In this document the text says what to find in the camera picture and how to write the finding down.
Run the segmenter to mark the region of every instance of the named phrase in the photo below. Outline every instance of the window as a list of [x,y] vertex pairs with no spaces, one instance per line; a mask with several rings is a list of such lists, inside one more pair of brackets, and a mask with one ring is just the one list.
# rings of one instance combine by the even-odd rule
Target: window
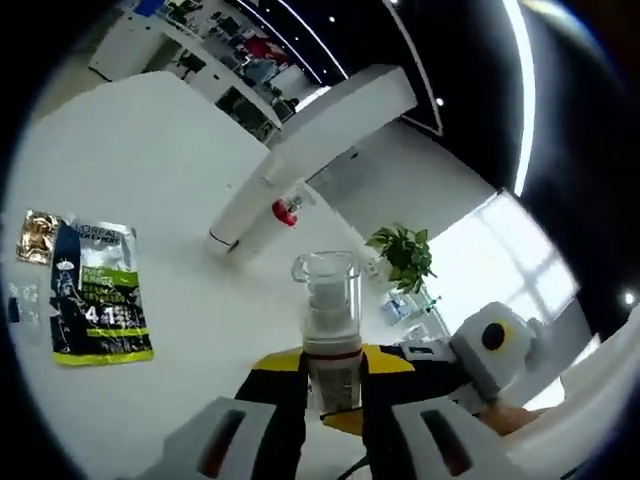
[[553,321],[577,292],[560,253],[508,193],[489,199],[430,242],[427,288],[449,332],[487,303],[503,302],[525,320]]

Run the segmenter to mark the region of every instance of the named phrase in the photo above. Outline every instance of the red object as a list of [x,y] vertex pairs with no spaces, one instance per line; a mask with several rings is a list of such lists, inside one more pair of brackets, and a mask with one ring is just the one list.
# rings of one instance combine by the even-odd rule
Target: red object
[[262,37],[251,37],[244,42],[244,48],[247,49],[256,58],[272,59],[278,65],[288,63],[289,58],[280,52],[276,52],[271,48],[269,41]]
[[295,226],[296,222],[298,221],[298,217],[287,210],[287,205],[282,199],[273,202],[273,205],[271,205],[271,211],[278,220],[280,220],[288,227]]

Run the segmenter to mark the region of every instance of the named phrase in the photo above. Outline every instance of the l'oreal package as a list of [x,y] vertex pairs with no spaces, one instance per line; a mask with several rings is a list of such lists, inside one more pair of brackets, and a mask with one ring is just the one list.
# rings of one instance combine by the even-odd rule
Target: l'oreal package
[[58,363],[105,365],[153,358],[132,228],[60,222],[51,290],[51,340]]

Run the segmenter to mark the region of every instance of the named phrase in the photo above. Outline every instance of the small container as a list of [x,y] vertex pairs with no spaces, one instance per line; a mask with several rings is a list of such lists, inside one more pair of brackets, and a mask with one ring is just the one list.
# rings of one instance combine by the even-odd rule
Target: small container
[[360,268],[351,252],[318,252],[298,257],[292,276],[309,294],[302,346],[320,408],[324,413],[355,408],[362,359]]

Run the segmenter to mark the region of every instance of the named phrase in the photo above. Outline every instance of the white wall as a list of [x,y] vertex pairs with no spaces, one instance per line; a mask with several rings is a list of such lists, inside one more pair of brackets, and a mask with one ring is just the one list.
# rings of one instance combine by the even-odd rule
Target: white wall
[[394,121],[339,156],[311,182],[365,238],[401,222],[431,238],[484,202],[494,189],[451,153]]

